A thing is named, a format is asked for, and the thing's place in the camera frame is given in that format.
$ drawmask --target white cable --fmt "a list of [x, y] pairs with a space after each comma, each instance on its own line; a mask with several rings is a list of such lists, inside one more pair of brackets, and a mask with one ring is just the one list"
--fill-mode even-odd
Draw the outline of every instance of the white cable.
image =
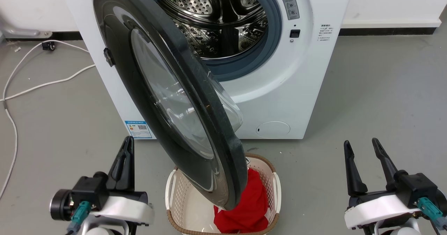
[[44, 86], [47, 86], [47, 85], [56, 84], [56, 83], [60, 83], [60, 82], [66, 82], [66, 81], [68, 81], [68, 80], [70, 80], [70, 79], [73, 79], [73, 78], [76, 77], [78, 74], [82, 73], [83, 71], [86, 71], [87, 69], [92, 68], [92, 67], [94, 67], [94, 66], [96, 66], [96, 65], [89, 65], [88, 67], [85, 67], [85, 68], [79, 70], [77, 73], [73, 74], [72, 76], [70, 76], [70, 77], [68, 77], [68, 78], [66, 78], [66, 79], [59, 80], [59, 81], [54, 81], [54, 82], [48, 82], [48, 83], [45, 83], [45, 84], [42, 84], [42, 85], [38, 85], [38, 86], [36, 86], [36, 87], [30, 88], [30, 89], [25, 90], [25, 91], [23, 91], [23, 92], [20, 92], [20, 93], [18, 93], [18, 94], [11, 95], [10, 97], [6, 97], [5, 100], [9, 100], [9, 99], [15, 98], [15, 97], [17, 97], [17, 96], [19, 96], [19, 95], [26, 94], [26, 93], [31, 92], [32, 90], [38, 89], [38, 88], [40, 88], [40, 87], [44, 87]]
[[5, 111], [6, 111], [6, 114], [8, 115], [9, 120], [11, 121], [11, 123], [13, 124], [13, 127], [14, 127], [14, 133], [16, 134], [16, 143], [15, 143], [16, 148], [15, 148], [15, 151], [14, 151], [13, 162], [11, 163], [11, 167], [9, 168], [9, 172], [8, 172], [8, 175], [6, 176], [5, 183], [3, 184], [3, 187], [2, 187], [1, 192], [0, 192], [0, 199], [1, 199], [1, 197], [3, 197], [3, 192], [5, 192], [6, 186], [8, 185], [9, 178], [11, 178], [11, 173], [13, 172], [14, 164], [16, 163], [17, 145], [18, 145], [18, 140], [17, 140], [17, 136], [18, 135], [17, 135], [16, 124], [14, 123], [13, 118], [11, 117], [11, 115], [9, 114], [9, 112], [8, 112], [8, 110], [6, 108], [5, 108]]
[[55, 41], [55, 40], [43, 41], [43, 42], [40, 42], [39, 44], [37, 44], [36, 46], [34, 46], [29, 52], [27, 52], [27, 54], [25, 54], [25, 56], [24, 56], [24, 57], [22, 58], [22, 60], [17, 64], [16, 68], [14, 68], [13, 72], [12, 72], [11, 75], [9, 76], [9, 78], [8, 78], [8, 80], [7, 80], [7, 82], [6, 82], [5, 88], [3, 89], [3, 98], [0, 100], [0, 102], [3, 102], [3, 105], [4, 105], [4, 107], [5, 107], [6, 114], [8, 115], [8, 118], [9, 118], [9, 120], [11, 121], [11, 123], [13, 124], [13, 127], [14, 127], [14, 134], [16, 135], [16, 138], [15, 138], [15, 149], [14, 149], [13, 162], [11, 163], [11, 167], [9, 168], [9, 172], [8, 172], [8, 175], [6, 176], [5, 183], [3, 184], [3, 187], [2, 187], [2, 189], [1, 189], [1, 192], [0, 192], [0, 200], [1, 200], [1, 198], [3, 197], [3, 193], [5, 193], [6, 186], [8, 185], [9, 179], [11, 178], [11, 173], [13, 172], [14, 164], [16, 163], [17, 151], [18, 151], [18, 148], [17, 148], [17, 146], [18, 146], [17, 127], [16, 127], [16, 124], [14, 123], [13, 118], [12, 118], [11, 115], [9, 114], [8, 108], [6, 107], [6, 100], [9, 100], [9, 99], [14, 98], [14, 97], [17, 97], [17, 96], [19, 96], [19, 95], [28, 93], [28, 92], [30, 92], [30, 91], [32, 91], [32, 90], [35, 90], [35, 89], [38, 89], [38, 88], [40, 88], [40, 87], [44, 87], [44, 86], [51, 85], [51, 84], [55, 84], [55, 83], [59, 83], [59, 82], [68, 81], [68, 80], [70, 80], [70, 79], [73, 79], [75, 76], [77, 76], [78, 74], [82, 73], [83, 71], [85, 71], [85, 70], [87, 70], [87, 69], [92, 68], [92, 67], [95, 66], [95, 65], [90, 65], [90, 66], [88, 66], [88, 67], [85, 67], [85, 68], [81, 69], [80, 71], [78, 71], [77, 73], [73, 74], [72, 76], [68, 77], [67, 79], [62, 79], [62, 80], [55, 81], [55, 82], [48, 82], [48, 83], [45, 83], [45, 84], [42, 84], [42, 85], [38, 85], [37, 87], [33, 87], [33, 88], [30, 88], [30, 89], [25, 90], [25, 91], [23, 91], [23, 92], [20, 92], [20, 93], [18, 93], [18, 94], [16, 94], [16, 95], [13, 95], [13, 96], [10, 96], [10, 97], [5, 97], [5, 95], [6, 95], [6, 90], [7, 90], [7, 88], [8, 88], [9, 82], [11, 81], [11, 78], [14, 76], [14, 73], [16, 72], [16, 70], [17, 70], [17, 68], [19, 67], [19, 65], [23, 62], [23, 60], [25, 60], [25, 58], [28, 56], [28, 54], [29, 54], [30, 52], [32, 52], [32, 50], [36, 49], [37, 47], [41, 46], [42, 43], [46, 43], [46, 42], [59, 42], [59, 43], [62, 43], [62, 44], [65, 44], [65, 45], [69, 45], [69, 46], [72, 46], [72, 47], [74, 47], [74, 48], [83, 50], [84, 52], [88, 52], [87, 50], [85, 50], [85, 49], [83, 49], [83, 48], [81, 48], [81, 47], [78, 47], [78, 46], [75, 46], [75, 45], [72, 45], [72, 44], [69, 44], [69, 43], [66, 43], [66, 42], [62, 42], [62, 41]]

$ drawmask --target plastic laundry basket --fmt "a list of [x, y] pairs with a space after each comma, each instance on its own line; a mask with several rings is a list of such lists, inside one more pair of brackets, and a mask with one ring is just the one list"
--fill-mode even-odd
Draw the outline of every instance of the plastic laundry basket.
[[[273, 165], [264, 157], [246, 154], [248, 166], [259, 172], [267, 190], [269, 208], [266, 217], [268, 227], [261, 232], [245, 233], [262, 235], [270, 232], [278, 222], [281, 210], [281, 183]], [[172, 226], [183, 234], [209, 235], [220, 233], [214, 225], [213, 204], [209, 202], [177, 169], [169, 175], [165, 194], [166, 210]]]

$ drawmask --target white wall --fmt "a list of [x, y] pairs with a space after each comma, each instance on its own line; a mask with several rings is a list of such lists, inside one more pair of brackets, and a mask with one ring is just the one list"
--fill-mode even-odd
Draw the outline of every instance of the white wall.
[[64, 0], [0, 0], [0, 14], [20, 28], [78, 31]]
[[350, 0], [343, 28], [438, 27], [447, 0]]
[[[437, 27], [447, 0], [350, 0], [343, 28]], [[0, 0], [12, 25], [44, 31], [77, 31], [64, 0]]]

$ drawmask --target cable connector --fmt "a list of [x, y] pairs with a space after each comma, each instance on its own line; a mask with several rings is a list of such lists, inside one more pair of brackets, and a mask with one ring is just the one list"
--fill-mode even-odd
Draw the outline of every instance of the cable connector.
[[447, 219], [442, 216], [442, 211], [440, 211], [428, 198], [421, 197], [418, 200], [418, 208], [423, 214], [428, 216], [431, 221], [433, 221], [434, 225], [439, 230], [447, 230]]
[[81, 229], [82, 222], [87, 218], [91, 211], [91, 203], [82, 201], [72, 216], [72, 221], [67, 227], [68, 232], [76, 235]]

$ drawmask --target gray floor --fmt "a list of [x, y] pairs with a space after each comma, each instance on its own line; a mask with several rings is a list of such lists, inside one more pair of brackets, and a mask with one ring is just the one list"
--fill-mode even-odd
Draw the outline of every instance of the gray floor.
[[[34, 45], [0, 49], [0, 87]], [[55, 52], [35, 51], [8, 95], [66, 78], [91, 64], [86, 53], [63, 45]], [[433, 36], [339, 38], [305, 139], [244, 141], [246, 150], [272, 161], [281, 178], [281, 218], [271, 234], [362, 234], [347, 230], [343, 220], [346, 139], [370, 190], [385, 188], [371, 144], [377, 137], [398, 168], [423, 172], [447, 192], [446, 80], [447, 23]], [[19, 154], [0, 201], [0, 234], [64, 234], [67, 223], [53, 221], [48, 213], [50, 198], [80, 176], [108, 171], [126, 129], [94, 68], [14, 98], [8, 106], [19, 132]], [[14, 133], [1, 112], [0, 145], [3, 183]], [[179, 234], [167, 220], [163, 200], [174, 164], [156, 141], [137, 141], [136, 157], [137, 190], [147, 191], [156, 211], [155, 224], [138, 234]], [[422, 229], [433, 233], [428, 222], [422, 222]]]

